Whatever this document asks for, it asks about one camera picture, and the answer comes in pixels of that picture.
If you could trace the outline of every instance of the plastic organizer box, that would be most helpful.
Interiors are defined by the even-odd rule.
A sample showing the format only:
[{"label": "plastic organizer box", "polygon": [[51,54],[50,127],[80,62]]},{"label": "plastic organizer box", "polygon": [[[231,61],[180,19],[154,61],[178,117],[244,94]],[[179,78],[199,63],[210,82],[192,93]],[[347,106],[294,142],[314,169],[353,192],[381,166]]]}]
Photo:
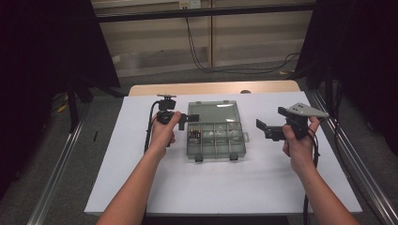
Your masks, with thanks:
[{"label": "plastic organizer box", "polygon": [[199,122],[188,123],[188,159],[229,158],[246,154],[242,125],[234,100],[190,102],[188,114],[199,114]]}]

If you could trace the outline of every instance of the metal frame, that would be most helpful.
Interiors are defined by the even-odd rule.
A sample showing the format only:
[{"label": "metal frame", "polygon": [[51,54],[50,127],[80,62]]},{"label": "metal frame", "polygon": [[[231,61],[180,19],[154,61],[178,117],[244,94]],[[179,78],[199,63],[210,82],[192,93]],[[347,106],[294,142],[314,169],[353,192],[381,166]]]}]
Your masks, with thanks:
[{"label": "metal frame", "polygon": [[[313,97],[313,100],[315,101],[317,107],[319,107],[320,110],[324,112],[327,111],[326,102],[319,93],[312,94],[310,96]],[[336,122],[335,119],[332,118],[327,119],[328,126],[333,131],[333,133],[336,130],[335,122]],[[388,199],[388,197],[386,196],[380,185],[369,173],[365,164],[360,159],[360,155],[358,155],[354,146],[348,140],[347,136],[345,135],[341,127],[337,127],[337,140],[339,144],[342,146],[343,152],[349,159],[351,165],[353,166],[355,172],[360,178],[360,181],[365,186],[367,192],[369,193],[370,197],[375,203],[381,216],[384,218],[386,224],[391,224],[391,225],[398,224],[398,216],[394,207],[390,203],[390,200]]]},{"label": "metal frame", "polygon": [[126,21],[144,21],[158,19],[173,19],[187,17],[204,17],[204,16],[222,16],[222,15],[238,15],[253,13],[270,13],[270,12],[290,12],[290,11],[308,11],[320,7],[347,5],[347,0],[332,0],[327,3],[301,3],[301,4],[284,4],[284,5],[268,5],[258,7],[210,7],[185,10],[167,10],[142,13],[125,13],[125,14],[103,14],[93,18],[68,18],[66,21],[75,23],[113,23]]},{"label": "metal frame", "polygon": [[72,153],[75,143],[79,138],[80,131],[82,130],[84,124],[84,120],[88,115],[89,107],[90,104],[88,103],[83,106],[82,119],[79,121],[74,131],[69,134],[68,140],[64,146],[64,149],[62,150],[61,156],[59,157],[53,173],[50,176],[50,180],[47,183],[46,188],[41,194],[40,199],[38,200],[38,203],[36,204],[35,209],[27,222],[28,225],[37,225],[44,222],[44,219],[47,216],[48,210],[53,201],[55,192],[58,188],[59,181],[61,180],[65,167],[68,164],[70,154]]}]

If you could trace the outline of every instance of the white table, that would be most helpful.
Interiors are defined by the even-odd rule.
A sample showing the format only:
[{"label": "white table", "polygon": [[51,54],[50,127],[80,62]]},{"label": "white table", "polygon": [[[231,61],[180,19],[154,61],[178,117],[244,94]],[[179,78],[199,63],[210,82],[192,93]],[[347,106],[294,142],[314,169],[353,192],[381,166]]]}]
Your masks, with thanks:
[{"label": "white table", "polygon": [[[126,97],[97,182],[85,208],[100,214],[140,160],[147,118],[156,96]],[[255,127],[258,118],[269,125],[284,124],[279,106],[309,104],[302,92],[177,96],[176,110],[186,112],[192,101],[236,100],[243,131],[248,132],[247,154],[238,162],[213,160],[195,163],[186,156],[186,131],[176,128],[177,142],[162,160],[149,197],[147,213],[167,216],[280,215],[302,213],[304,191],[290,168],[282,142],[266,140]],[[322,129],[318,170],[350,212],[360,205],[334,156]]]}]

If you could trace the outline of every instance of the hand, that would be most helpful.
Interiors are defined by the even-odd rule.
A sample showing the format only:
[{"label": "hand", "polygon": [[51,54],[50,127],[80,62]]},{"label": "hand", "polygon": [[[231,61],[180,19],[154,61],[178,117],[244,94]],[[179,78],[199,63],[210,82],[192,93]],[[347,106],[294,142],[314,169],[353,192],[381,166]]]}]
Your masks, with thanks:
[{"label": "hand", "polygon": [[166,146],[176,141],[173,128],[178,123],[180,117],[181,112],[175,112],[167,125],[163,125],[155,117],[153,118],[152,137],[148,151],[155,152],[160,158],[164,157]]},{"label": "hand", "polygon": [[[316,133],[319,127],[319,120],[313,116],[310,117],[311,124],[309,129]],[[301,140],[297,140],[293,129],[285,125],[283,126],[283,134],[286,137],[284,141],[283,151],[291,157],[291,166],[298,176],[306,173],[308,169],[315,169],[313,163],[313,141],[310,137],[305,137]]]}]

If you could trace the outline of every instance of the handheld controller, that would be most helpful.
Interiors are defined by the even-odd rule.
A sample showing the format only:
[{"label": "handheld controller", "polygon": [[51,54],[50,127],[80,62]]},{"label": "handheld controller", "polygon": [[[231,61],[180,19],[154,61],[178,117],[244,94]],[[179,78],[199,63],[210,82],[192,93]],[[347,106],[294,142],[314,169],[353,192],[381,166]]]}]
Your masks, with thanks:
[{"label": "handheld controller", "polygon": [[[327,112],[316,110],[303,103],[297,103],[289,107],[288,109],[284,107],[278,107],[278,113],[286,117],[286,124],[292,127],[293,132],[295,133],[295,136],[298,140],[304,138],[308,134],[309,116],[316,116],[316,117],[329,116]],[[280,127],[267,126],[267,124],[265,124],[259,119],[256,119],[256,126],[257,128],[264,131],[266,139],[272,139],[274,142],[277,142],[279,140],[286,140],[286,137],[284,137],[283,134],[282,126]]]},{"label": "handheld controller", "polygon": [[[174,112],[168,111],[168,110],[173,110],[176,106],[176,102],[172,100],[172,98],[175,98],[176,96],[170,96],[170,95],[158,95],[159,97],[164,97],[163,100],[159,102],[159,111],[157,113],[157,120],[163,124],[166,125],[170,122],[172,119]],[[178,130],[184,130],[184,126],[186,122],[198,122],[199,121],[199,114],[192,114],[192,115],[186,115],[185,113],[181,114],[181,118],[178,120]]]}]

